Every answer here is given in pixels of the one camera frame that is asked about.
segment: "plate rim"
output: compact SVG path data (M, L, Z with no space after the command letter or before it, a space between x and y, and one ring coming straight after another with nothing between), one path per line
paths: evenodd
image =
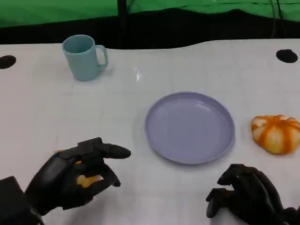
M209 98L213 101L215 101L216 103L218 103L229 115L229 118L230 118L230 123L232 124L232 136L231 136L231 139L230 139L230 142L229 144L227 145L227 147L220 153L218 154L217 156L215 157L212 157L211 159L209 160L202 160L202 161L198 161L198 162L181 162L181 161L178 161L176 159L173 159L171 157L167 157L167 156L164 156L163 154L161 154L155 147L155 145L153 144L151 138L150 138L150 134L149 134L149 131L147 129L148 127L148 121L150 120L150 115L152 114L151 112L154 110L154 108L156 108L157 105L159 105L162 101L164 101L165 99L167 98L171 98L172 96L176 96L176 95L182 95L182 94L189 94L189 95L199 95L201 97L205 97L205 98ZM172 94L169 94L169 95L166 95L164 97L161 97L159 100L157 100L151 107L150 109L148 110L147 112L147 116L145 118L145 121L144 121L144 130L145 130L145 133L146 133L146 137L147 137L147 141L148 141L148 144L149 146L157 153L159 154L160 156L162 156L163 158L165 159L168 159L172 162L175 162L175 163L178 163L178 164L182 164L182 165L201 165L201 164L205 164L205 163L209 163L209 162L212 162L220 157L222 157L223 155L225 155L226 153L228 153L229 150L232 149L234 143L235 143L235 124L234 124L234 120L233 120L233 117L232 115L230 114L230 112L228 111L228 109L223 105L221 104L218 100L216 100L215 98L213 97L209 97L207 95L204 95L204 94L201 94L201 93L198 93L198 92L193 92L193 91L182 91L182 92L175 92L175 93L172 93Z

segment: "mug handle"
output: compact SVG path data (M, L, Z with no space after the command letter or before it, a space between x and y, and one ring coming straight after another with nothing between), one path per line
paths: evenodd
M100 48L103 51L104 58L105 58L105 64L99 64L98 67L99 68L106 68L107 64L108 64L108 57L107 57L106 48L103 45L96 45L96 48Z

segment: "green backdrop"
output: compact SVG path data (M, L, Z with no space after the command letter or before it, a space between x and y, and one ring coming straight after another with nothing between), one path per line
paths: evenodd
M276 1L273 1L277 12ZM285 19L300 21L300 0L280 0L280 5ZM199 13L241 9L254 15L273 16L269 0L135 0L130 12L167 8ZM117 13L117 0L4 0L0 2L0 27L82 20Z

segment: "black pole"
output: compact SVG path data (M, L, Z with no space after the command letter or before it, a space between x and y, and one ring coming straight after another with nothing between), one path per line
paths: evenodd
M127 31L127 0L118 0L118 15L120 22L119 48L126 48Z

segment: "black cable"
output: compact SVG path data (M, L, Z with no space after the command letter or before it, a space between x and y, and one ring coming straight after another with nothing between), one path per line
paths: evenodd
M286 37L285 21L284 21L283 16L282 16L282 11L281 11L279 0L276 0L276 1L277 1L277 7L278 7L278 14L279 14L279 18L280 18L280 21L281 21L281 27L282 27L282 31L283 31L283 38L285 38Z
M273 0L270 0L271 7L272 7L272 12L273 12L273 30L272 30L272 35L271 38L274 38L275 32L276 32L276 13L275 13L275 7Z

